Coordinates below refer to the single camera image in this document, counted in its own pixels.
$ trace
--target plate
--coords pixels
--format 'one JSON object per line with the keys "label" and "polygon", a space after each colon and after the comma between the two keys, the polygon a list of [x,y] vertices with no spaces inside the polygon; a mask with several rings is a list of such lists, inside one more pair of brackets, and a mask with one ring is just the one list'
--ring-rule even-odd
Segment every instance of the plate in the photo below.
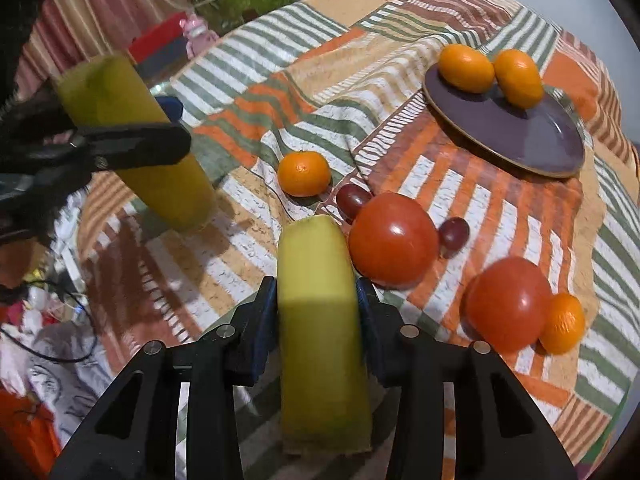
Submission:
{"label": "plate", "polygon": [[519,168],[567,178],[584,164],[584,144],[575,123],[551,95],[529,110],[510,105],[496,84],[470,94],[444,81],[436,63],[424,75],[427,100],[462,135]]}

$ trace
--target tablecloth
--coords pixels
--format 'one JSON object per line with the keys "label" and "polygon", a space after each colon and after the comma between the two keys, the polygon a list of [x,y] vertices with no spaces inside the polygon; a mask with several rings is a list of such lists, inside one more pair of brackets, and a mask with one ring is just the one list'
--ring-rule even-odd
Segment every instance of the tablecloth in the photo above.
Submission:
{"label": "tablecloth", "polygon": [[[486,159],[431,113],[420,89],[449,43],[494,57],[531,55],[574,118],[586,160],[568,180],[548,180]],[[584,478],[640,366],[638,154],[620,129],[606,67],[578,38],[514,0],[305,0],[229,34],[172,79],[193,151],[215,186],[217,209],[199,234],[167,230],[114,174],[96,178],[80,227],[90,305],[115,372],[149,339],[176,345],[230,317],[276,272],[283,227],[331,215],[343,184],[415,198],[434,223],[464,217],[466,247],[439,260],[408,292],[382,291],[404,320],[439,340],[468,344],[460,299],[490,263],[516,254],[538,264],[555,292],[575,294],[588,331],[573,351],[540,347],[505,355]],[[278,161],[315,150],[330,191],[293,199]],[[186,394],[178,425],[184,464]],[[277,352],[252,389],[236,391],[242,464],[249,480],[383,478],[398,392],[372,381],[373,449],[306,460],[282,453]],[[454,404],[446,385],[444,478],[455,460]]]}

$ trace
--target curtain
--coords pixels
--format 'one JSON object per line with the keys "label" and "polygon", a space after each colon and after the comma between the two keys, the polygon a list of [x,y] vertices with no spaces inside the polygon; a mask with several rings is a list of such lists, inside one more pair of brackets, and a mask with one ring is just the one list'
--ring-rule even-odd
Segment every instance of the curtain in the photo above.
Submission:
{"label": "curtain", "polygon": [[18,98],[84,59],[126,49],[188,7],[187,0],[47,0],[18,66]]}

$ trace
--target green storage bin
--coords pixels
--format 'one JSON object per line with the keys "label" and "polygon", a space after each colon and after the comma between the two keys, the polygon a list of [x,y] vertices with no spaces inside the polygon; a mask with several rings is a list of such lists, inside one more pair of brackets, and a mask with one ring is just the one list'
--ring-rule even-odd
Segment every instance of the green storage bin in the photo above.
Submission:
{"label": "green storage bin", "polygon": [[290,3],[291,0],[201,0],[194,8],[207,20],[209,28],[224,36],[243,23]]}

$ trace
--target orange cloth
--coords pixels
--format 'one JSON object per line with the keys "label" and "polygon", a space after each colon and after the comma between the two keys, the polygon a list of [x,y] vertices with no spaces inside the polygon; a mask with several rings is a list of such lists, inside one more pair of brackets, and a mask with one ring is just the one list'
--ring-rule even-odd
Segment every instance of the orange cloth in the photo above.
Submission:
{"label": "orange cloth", "polygon": [[43,406],[30,415],[33,407],[28,398],[0,390],[0,428],[34,475],[45,480],[61,449],[50,422],[52,415]]}

